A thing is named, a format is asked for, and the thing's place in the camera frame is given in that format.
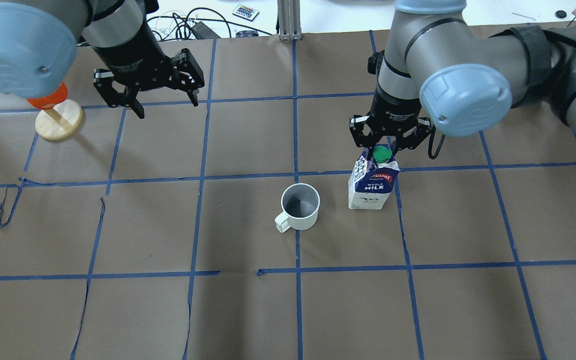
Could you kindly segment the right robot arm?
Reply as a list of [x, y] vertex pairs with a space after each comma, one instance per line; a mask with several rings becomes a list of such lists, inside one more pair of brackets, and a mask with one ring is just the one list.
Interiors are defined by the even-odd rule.
[[355, 145], [375, 154], [384, 137], [414, 150], [435, 132], [469, 137], [511, 109], [546, 102], [576, 132], [576, 25], [512, 27], [478, 38], [464, 0], [397, 0], [366, 115], [349, 118]]

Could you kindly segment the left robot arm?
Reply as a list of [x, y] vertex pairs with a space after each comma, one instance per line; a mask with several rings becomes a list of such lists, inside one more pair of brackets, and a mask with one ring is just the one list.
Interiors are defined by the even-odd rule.
[[168, 88], [194, 107], [205, 75], [189, 48], [166, 55], [147, 16], [157, 0], [0, 0], [0, 93], [25, 100], [57, 91], [87, 43], [103, 68], [93, 88], [110, 108], [145, 111], [140, 92]]

